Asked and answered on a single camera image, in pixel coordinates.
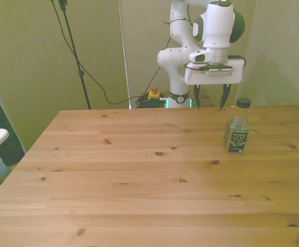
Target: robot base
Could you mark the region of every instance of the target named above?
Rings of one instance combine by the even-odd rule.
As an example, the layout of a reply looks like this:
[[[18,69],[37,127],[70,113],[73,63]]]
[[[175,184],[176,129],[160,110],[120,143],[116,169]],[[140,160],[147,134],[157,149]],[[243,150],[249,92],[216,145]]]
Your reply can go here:
[[[174,99],[168,98],[167,103],[165,104],[166,108],[191,108],[192,102],[191,98],[185,100],[184,103],[177,103]]]

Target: curtain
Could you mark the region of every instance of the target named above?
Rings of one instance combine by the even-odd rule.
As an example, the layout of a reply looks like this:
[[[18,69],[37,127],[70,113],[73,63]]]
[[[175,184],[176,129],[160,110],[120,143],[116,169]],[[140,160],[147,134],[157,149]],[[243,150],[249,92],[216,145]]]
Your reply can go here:
[[[0,145],[0,158],[6,166],[15,165],[23,158],[25,153],[1,105],[0,129],[6,129],[9,132],[7,140]]]

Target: black bottle cap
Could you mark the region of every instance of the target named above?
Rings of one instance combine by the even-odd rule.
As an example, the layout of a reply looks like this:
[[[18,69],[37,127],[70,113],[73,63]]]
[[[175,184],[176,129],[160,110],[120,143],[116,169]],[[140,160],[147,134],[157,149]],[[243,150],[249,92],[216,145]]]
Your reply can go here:
[[[250,99],[248,98],[239,98],[237,100],[236,106],[241,108],[249,108],[250,107]]]

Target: robot logo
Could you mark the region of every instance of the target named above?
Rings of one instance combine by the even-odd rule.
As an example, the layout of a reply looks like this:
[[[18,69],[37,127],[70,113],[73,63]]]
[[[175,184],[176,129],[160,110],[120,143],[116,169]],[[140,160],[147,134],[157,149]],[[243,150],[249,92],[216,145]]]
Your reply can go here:
[[[177,101],[178,101],[179,103],[183,103],[185,100],[184,100],[184,97],[179,97],[179,98],[177,99]]]

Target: bottle cap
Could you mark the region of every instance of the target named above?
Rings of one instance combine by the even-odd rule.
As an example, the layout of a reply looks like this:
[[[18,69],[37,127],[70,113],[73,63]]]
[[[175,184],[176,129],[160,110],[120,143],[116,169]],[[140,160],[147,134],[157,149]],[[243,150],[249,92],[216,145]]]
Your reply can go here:
[[[239,98],[237,100],[236,106],[241,108],[249,108],[250,107],[250,99],[248,98]]]
[[[152,93],[157,94],[158,93],[158,88],[156,86],[152,87]]]

